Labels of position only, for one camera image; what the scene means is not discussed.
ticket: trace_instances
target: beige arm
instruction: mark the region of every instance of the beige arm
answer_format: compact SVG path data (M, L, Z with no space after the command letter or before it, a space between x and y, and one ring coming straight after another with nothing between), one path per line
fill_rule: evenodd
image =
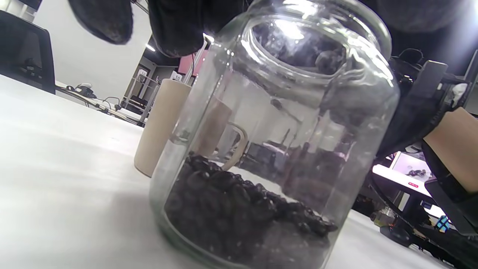
M469 193L478 192L478 120L458 108L424 138Z

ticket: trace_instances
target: gloved hand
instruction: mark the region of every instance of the gloved hand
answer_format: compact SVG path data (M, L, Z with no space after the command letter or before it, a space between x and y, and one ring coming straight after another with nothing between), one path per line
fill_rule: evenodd
M112 44L125 44L131 38L130 0L68 1L78 21L98 38ZM416 33L445 27L474 0L361 1L373 6L389 27ZM189 55L201 48L203 33L214 35L251 3L252 0L149 0L156 46L169 57Z

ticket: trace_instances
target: table surface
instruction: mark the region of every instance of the table surface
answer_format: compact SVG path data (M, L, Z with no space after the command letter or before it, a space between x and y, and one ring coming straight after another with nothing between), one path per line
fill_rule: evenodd
M133 156L142 128L0 76L0 268L200 268L172 249ZM327 269L443 269L351 212Z

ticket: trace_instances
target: wall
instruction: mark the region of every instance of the wall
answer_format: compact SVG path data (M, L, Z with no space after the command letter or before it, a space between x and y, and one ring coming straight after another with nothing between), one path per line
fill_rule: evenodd
M91 83L101 99L122 98L151 37L148 14L132 5L133 36L112 45L83 29L66 0L43 0L33 23L50 32L56 80Z

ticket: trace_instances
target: black cable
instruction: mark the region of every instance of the black cable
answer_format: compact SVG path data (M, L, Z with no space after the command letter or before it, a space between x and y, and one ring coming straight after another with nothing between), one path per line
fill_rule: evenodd
M106 99L100 99L100 98L97 98L97 99L100 101L106 102L109 106L109 109L111 109L111 104L108 101L106 101Z
M120 100L118 97L114 97L114 96L108 96L108 97L106 97L106 98L105 98L105 102L106 102L106 100L108 100L109 98L117 99L117 100L118 100L118 105L121 104L121 100Z

